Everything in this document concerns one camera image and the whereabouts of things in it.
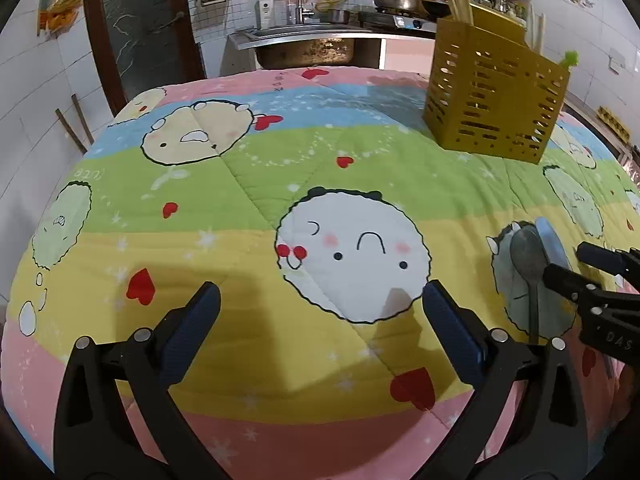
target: brown door frame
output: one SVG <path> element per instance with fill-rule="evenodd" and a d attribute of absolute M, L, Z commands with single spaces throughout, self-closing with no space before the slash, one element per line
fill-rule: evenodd
<path fill-rule="evenodd" d="M 185 17 L 174 24 L 182 68 L 188 80 L 204 79 L 200 49 L 193 39 L 188 0 L 170 0 L 174 14 L 184 12 Z M 104 19 L 102 0 L 84 0 L 84 15 L 95 65 L 102 89 L 114 116 L 127 104 L 118 65 L 111 49 L 111 40 Z"/>

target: door handle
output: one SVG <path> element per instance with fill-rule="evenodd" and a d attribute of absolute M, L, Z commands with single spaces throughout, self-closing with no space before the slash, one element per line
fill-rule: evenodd
<path fill-rule="evenodd" d="M 155 28 L 154 30 L 151 31 L 151 33 L 152 34 L 159 34 L 160 32 L 162 32 L 167 27 L 171 27 L 178 20 L 183 19 L 184 16 L 185 16 L 185 14 L 184 14 L 183 10 L 180 10 L 179 12 L 176 12 L 175 16 L 174 16 L 174 18 L 172 20 L 166 22 L 164 25 L 160 25 L 160 27 L 158 27 L 158 28 Z"/>

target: yellow utensil holder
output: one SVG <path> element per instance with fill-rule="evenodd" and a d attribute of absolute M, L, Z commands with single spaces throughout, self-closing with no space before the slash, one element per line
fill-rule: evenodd
<path fill-rule="evenodd" d="M 537 164 L 562 109 L 569 71 L 533 52 L 511 20 L 475 7 L 474 21 L 508 30 L 511 39 L 438 20 L 424 121 L 446 150 Z"/>

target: spoon handle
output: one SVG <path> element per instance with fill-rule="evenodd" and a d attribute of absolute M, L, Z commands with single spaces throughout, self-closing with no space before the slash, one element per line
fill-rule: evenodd
<path fill-rule="evenodd" d="M 538 311 L 538 284 L 527 283 L 529 287 L 529 344 L 538 344 L 540 320 Z"/>

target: colorful quilt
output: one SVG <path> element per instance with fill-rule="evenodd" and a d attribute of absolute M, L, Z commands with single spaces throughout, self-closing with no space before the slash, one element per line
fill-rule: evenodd
<path fill-rule="evenodd" d="M 514 232 L 534 224 L 550 258 L 583 272 L 581 241 L 640 246 L 636 186 L 576 120 L 561 116 L 539 165 L 445 151 L 422 120 L 425 91 L 418 75 L 338 67 L 130 102 L 69 174 L 11 292 L 2 396 L 42 459 L 52 465 L 78 337 L 124 340 L 211 281 L 222 311 L 170 393 L 234 479 L 410 478 L 471 393 L 424 316 L 424 283 L 440 280 L 485 325 L 526 341 Z M 578 341 L 570 304 L 538 295 L 540 333 L 567 341 L 596 442 L 621 367 Z M 483 456 L 517 400 L 514 390 Z"/>

